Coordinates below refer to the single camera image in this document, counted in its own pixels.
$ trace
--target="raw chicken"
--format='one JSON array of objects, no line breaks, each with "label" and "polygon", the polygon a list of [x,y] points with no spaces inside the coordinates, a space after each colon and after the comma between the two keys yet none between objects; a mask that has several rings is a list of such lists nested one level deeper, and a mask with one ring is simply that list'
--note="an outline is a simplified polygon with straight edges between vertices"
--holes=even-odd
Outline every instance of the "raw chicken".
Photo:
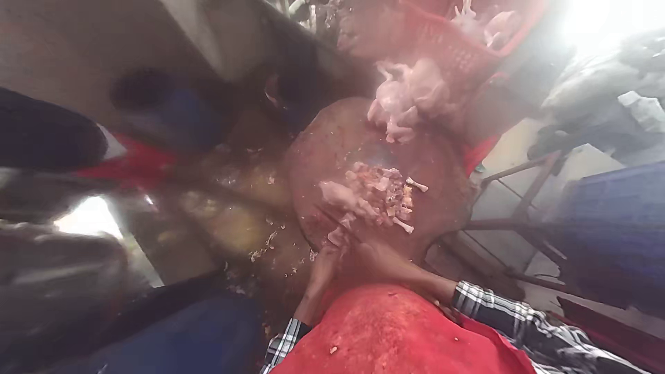
[{"label": "raw chicken", "polygon": [[432,59],[419,59],[406,77],[409,94],[416,108],[429,116],[445,114],[451,106],[450,88],[441,77],[439,66]]},{"label": "raw chicken", "polygon": [[420,184],[420,183],[416,182],[415,180],[411,179],[411,177],[408,177],[406,179],[406,183],[408,183],[412,186],[418,187],[418,189],[423,191],[423,192],[427,192],[427,190],[430,189],[429,187],[425,186],[424,184]]},{"label": "raw chicken", "polygon": [[386,81],[376,89],[376,100],[370,105],[367,119],[377,124],[386,124],[386,141],[389,143],[395,140],[408,142],[415,136],[412,127],[418,123],[418,109],[413,105],[404,80],[394,80],[393,75],[386,70],[394,66],[384,61],[376,64]]},{"label": "raw chicken", "polygon": [[475,12],[471,10],[471,0],[464,0],[462,11],[455,5],[455,18],[452,23],[462,30],[462,33],[476,40],[483,39],[483,27],[475,19]]},{"label": "raw chicken", "polygon": [[516,11],[501,12],[485,26],[483,36],[485,44],[492,49],[501,49],[519,30],[522,20]]},{"label": "raw chicken", "polygon": [[[343,226],[350,228],[350,223],[360,216],[378,226],[392,226],[397,220],[407,232],[413,232],[413,227],[403,223],[411,219],[413,188],[404,184],[399,170],[370,167],[363,162],[356,162],[344,175],[347,186],[335,182],[319,183],[323,200],[346,210],[340,221]],[[407,181],[423,186],[411,178]],[[331,232],[328,240],[342,247],[349,243],[341,228]]]},{"label": "raw chicken", "polygon": [[329,204],[341,206],[365,218],[376,218],[379,215],[378,208],[372,207],[367,200],[354,194],[349,187],[335,182],[321,182],[319,187],[323,200]]},{"label": "raw chicken", "polygon": [[393,217],[393,218],[392,218],[392,221],[393,221],[394,223],[398,224],[401,228],[403,228],[404,231],[406,231],[409,235],[411,235],[411,233],[414,231],[413,226],[409,226],[409,225],[403,223],[402,221],[400,221],[399,219],[397,219],[397,217]]},{"label": "raw chicken", "polygon": [[[419,113],[434,117],[457,109],[449,103],[448,84],[433,60],[419,59],[413,69],[380,61],[376,68],[386,81],[376,89],[376,100],[370,105],[367,119],[386,124],[387,142],[403,143],[413,139],[416,135],[413,127],[420,121]],[[399,73],[399,79],[388,70]]]}]

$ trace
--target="blue cloth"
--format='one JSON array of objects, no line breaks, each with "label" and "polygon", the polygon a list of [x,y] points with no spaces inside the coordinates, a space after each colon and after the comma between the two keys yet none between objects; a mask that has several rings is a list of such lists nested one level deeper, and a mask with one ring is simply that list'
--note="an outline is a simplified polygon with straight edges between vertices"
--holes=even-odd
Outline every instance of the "blue cloth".
[{"label": "blue cloth", "polygon": [[207,299],[51,373],[242,373],[260,344],[260,316],[250,300]]}]

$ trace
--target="red cloth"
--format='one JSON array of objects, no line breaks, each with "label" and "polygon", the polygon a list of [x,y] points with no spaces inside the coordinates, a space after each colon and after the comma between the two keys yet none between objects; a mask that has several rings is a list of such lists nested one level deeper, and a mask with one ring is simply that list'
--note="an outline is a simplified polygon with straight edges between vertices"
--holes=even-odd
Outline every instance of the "red cloth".
[{"label": "red cloth", "polygon": [[166,177],[166,167],[176,161],[170,153],[132,140],[127,136],[113,134],[125,148],[124,156],[102,162],[92,168],[78,170],[77,175],[92,179],[119,180],[125,188],[139,187],[150,190]]},{"label": "red cloth", "polygon": [[495,330],[464,323],[399,285],[364,285],[335,300],[272,374],[535,374]]},{"label": "red cloth", "polygon": [[494,149],[500,138],[501,135],[490,136],[487,140],[483,140],[483,142],[473,148],[466,145],[463,146],[462,151],[464,155],[462,162],[464,163],[466,176],[470,176],[475,167],[485,160],[485,157]]}]

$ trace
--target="chicken bone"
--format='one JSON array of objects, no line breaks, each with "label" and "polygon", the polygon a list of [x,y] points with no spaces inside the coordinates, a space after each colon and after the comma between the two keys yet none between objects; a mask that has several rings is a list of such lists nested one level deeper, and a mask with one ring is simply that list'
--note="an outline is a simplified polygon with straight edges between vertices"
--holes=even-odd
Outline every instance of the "chicken bone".
[{"label": "chicken bone", "polygon": [[403,222],[400,221],[397,217],[393,217],[393,218],[392,218],[392,221],[393,221],[394,223],[398,224],[401,228],[403,228],[404,231],[406,231],[409,235],[411,235],[411,233],[414,231],[413,226],[409,226],[409,225],[403,223]]},{"label": "chicken bone", "polygon": [[416,182],[415,180],[411,179],[411,177],[408,177],[406,179],[406,183],[410,184],[414,187],[418,187],[418,189],[423,191],[423,192],[427,192],[427,190],[430,189],[429,187],[425,186],[424,184],[420,184],[420,183]]}]

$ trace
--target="red towel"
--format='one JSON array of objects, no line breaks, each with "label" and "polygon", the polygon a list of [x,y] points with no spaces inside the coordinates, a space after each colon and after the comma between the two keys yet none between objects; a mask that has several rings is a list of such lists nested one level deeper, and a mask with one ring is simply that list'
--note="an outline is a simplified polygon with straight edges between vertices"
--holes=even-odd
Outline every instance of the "red towel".
[{"label": "red towel", "polygon": [[272,373],[535,374],[492,328],[465,328],[399,285],[364,285],[335,300]]}]

